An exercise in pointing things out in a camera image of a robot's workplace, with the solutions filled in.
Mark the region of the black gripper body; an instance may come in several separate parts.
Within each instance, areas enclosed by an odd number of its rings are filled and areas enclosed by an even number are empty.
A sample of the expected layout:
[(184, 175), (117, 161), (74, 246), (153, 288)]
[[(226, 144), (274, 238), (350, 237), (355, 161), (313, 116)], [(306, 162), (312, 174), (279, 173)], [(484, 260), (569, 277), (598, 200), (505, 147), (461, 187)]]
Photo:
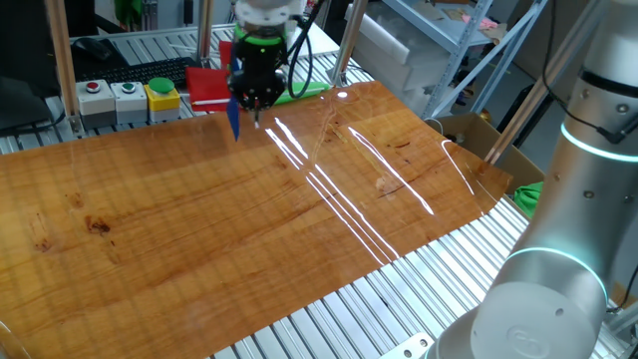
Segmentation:
[(232, 70), (234, 83), (287, 83), (281, 70), (287, 55), (287, 49), (283, 42), (274, 45), (236, 42), (232, 48), (232, 55), (235, 65)]

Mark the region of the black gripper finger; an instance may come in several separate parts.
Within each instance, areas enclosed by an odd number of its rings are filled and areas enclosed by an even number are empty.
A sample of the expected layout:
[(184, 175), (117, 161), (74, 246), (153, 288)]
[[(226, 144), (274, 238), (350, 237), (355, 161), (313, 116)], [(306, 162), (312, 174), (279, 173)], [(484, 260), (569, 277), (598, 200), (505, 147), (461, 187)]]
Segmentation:
[(228, 82), (230, 93), (236, 99), (239, 107), (252, 114), (253, 121), (257, 121), (257, 107), (255, 95), (251, 93), (252, 83), (245, 74), (231, 74)]
[(260, 113), (271, 108), (286, 88), (284, 74), (270, 74), (260, 81), (256, 92), (256, 124), (259, 124)]

